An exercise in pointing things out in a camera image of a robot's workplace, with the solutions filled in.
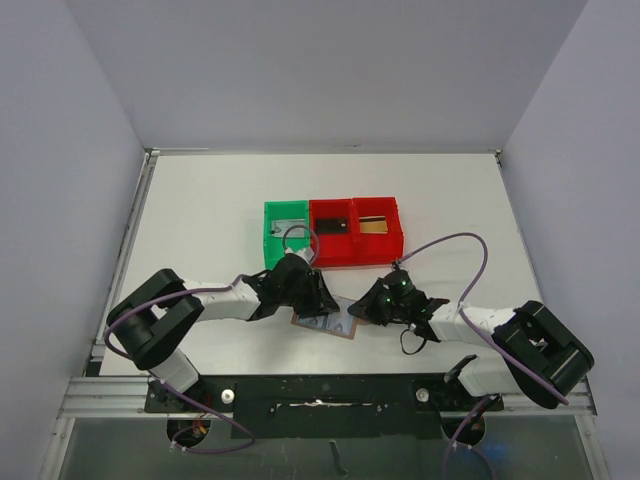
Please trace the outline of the tan leather card holder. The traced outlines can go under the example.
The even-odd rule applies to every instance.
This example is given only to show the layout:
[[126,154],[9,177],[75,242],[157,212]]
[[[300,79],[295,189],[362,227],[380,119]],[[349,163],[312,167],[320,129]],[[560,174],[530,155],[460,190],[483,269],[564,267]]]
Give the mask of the tan leather card holder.
[[335,301],[339,306],[337,312],[306,318],[300,318],[294,314],[291,324],[315,332],[353,340],[358,326],[363,324],[363,321],[347,311],[353,303],[352,299],[336,296]]

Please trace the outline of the red double plastic bin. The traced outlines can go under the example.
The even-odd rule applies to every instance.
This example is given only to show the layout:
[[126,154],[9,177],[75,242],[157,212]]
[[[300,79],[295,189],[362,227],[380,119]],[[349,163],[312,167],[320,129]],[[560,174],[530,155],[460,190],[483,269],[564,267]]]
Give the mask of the red double plastic bin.
[[[309,201],[312,230],[315,219],[346,217],[349,233],[317,235],[312,247],[318,252],[317,267],[355,267],[391,263],[404,254],[404,233],[394,197],[358,197],[343,199],[312,199]],[[359,218],[385,216],[387,234],[362,234]]]

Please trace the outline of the green plastic bin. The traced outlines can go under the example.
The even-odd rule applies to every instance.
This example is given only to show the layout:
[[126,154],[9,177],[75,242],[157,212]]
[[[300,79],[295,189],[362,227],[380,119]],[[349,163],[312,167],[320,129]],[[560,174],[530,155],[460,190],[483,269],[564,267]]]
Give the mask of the green plastic bin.
[[309,202],[307,200],[296,201],[269,201],[264,203],[263,210],[263,258],[267,269],[273,268],[283,257],[285,247],[283,237],[275,238],[270,232],[270,222],[275,219],[304,218],[310,225]]

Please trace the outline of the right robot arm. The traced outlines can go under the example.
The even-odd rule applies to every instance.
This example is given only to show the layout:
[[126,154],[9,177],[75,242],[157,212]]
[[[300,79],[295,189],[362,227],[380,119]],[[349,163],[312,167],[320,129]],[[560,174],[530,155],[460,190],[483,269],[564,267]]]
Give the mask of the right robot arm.
[[484,395],[518,393],[554,409],[595,365],[589,349],[542,303],[459,307],[427,296],[405,270],[377,279],[348,312],[375,325],[404,324],[425,342],[494,350],[495,357],[460,361],[447,372],[446,399],[459,409]]

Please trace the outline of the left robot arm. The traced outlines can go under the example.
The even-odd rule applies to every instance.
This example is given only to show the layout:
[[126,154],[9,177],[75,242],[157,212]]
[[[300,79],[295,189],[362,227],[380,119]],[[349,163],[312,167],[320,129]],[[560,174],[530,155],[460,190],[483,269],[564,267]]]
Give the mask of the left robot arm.
[[164,268],[110,311],[104,343],[169,386],[168,399],[190,411],[204,395],[199,372],[179,348],[192,327],[203,321],[257,321],[282,307],[300,319],[340,310],[321,271],[302,253],[289,252],[273,268],[240,274],[223,285],[191,284]]

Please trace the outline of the black card in red bin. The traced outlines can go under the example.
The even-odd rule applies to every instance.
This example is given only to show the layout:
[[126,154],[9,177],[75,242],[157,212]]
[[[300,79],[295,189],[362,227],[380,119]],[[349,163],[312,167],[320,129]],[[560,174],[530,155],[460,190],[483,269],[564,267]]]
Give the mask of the black card in red bin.
[[342,235],[349,233],[349,222],[346,217],[325,217],[315,219],[317,235]]

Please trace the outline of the silver card in green bin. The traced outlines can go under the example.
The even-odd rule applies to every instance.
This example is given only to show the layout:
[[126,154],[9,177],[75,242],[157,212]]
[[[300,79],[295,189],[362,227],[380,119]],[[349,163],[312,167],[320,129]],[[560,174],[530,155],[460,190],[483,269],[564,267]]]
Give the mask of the silver card in green bin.
[[304,228],[301,228],[301,225],[307,225],[304,218],[275,219],[270,222],[269,232],[275,238],[282,238],[284,234],[291,229],[287,234],[288,239],[304,238],[307,235],[307,231]]

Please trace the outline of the gold card in red bin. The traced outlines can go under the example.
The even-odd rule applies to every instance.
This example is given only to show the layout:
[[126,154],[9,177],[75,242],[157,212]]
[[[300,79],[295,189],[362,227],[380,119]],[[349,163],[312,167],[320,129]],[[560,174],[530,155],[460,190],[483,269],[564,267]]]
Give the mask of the gold card in red bin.
[[388,223],[385,216],[363,216],[359,218],[359,230],[362,234],[387,234]]

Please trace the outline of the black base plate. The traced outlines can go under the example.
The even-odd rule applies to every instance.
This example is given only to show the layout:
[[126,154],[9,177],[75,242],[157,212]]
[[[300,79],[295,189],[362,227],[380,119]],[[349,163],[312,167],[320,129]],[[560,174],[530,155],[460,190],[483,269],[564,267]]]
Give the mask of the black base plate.
[[439,439],[480,402],[443,374],[204,375],[181,397],[149,381],[144,410],[195,446],[215,419],[192,400],[229,415],[233,440]]

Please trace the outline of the aluminium left rail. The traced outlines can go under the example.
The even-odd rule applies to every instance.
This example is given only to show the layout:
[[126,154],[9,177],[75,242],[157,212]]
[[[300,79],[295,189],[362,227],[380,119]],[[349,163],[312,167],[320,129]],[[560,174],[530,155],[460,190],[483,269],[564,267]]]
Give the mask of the aluminium left rail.
[[94,339],[91,351],[88,357],[89,363],[98,363],[104,357],[105,344],[103,340],[104,331],[106,330],[106,320],[111,309],[117,304],[124,277],[128,268],[128,262],[134,246],[137,229],[143,213],[144,204],[148,195],[148,191],[153,178],[157,159],[160,151],[157,149],[145,149],[140,175],[136,184],[136,189],[132,201],[132,205],[125,225],[124,234],[120,243],[119,252],[116,260],[114,273],[111,284],[108,289],[106,304],[103,309],[99,325],[97,327],[96,337]]

